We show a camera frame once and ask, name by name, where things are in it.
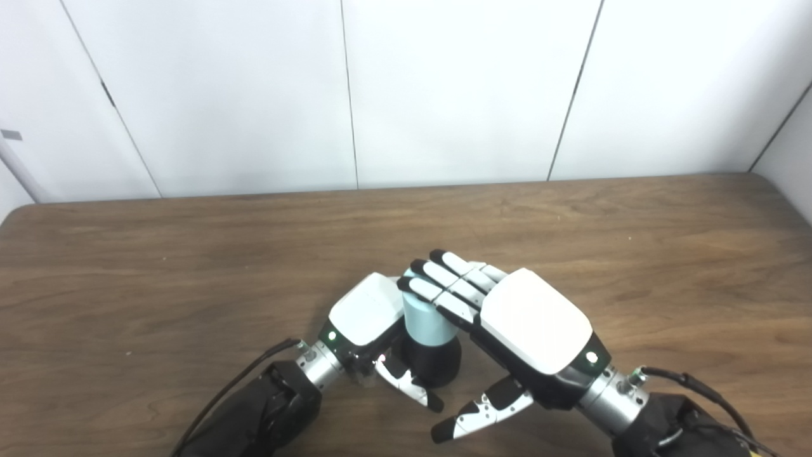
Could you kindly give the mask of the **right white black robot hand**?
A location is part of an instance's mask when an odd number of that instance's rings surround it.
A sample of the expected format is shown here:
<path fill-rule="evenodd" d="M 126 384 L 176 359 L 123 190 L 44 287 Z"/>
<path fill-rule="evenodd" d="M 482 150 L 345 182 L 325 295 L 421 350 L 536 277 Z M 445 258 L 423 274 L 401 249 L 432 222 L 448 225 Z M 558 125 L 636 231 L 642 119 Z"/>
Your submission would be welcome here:
<path fill-rule="evenodd" d="M 571 411 L 611 362 L 587 316 L 524 267 L 507 273 L 436 249 L 426 260 L 412 261 L 396 284 L 467 333 L 507 371 L 431 429 L 437 444 L 495 425 L 532 403 Z"/>

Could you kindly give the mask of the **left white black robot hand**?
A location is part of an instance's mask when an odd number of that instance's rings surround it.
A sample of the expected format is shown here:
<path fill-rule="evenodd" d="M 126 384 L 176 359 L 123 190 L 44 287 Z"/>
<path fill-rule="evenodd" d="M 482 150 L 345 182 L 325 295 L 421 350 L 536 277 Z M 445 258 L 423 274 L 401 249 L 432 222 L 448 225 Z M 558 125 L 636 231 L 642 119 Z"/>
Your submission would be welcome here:
<path fill-rule="evenodd" d="M 299 364 L 319 390 L 341 375 L 380 379 L 418 404 L 441 413 L 444 403 L 395 349 L 406 337 L 403 297 L 394 278 L 373 272 L 337 301 L 316 342 Z"/>

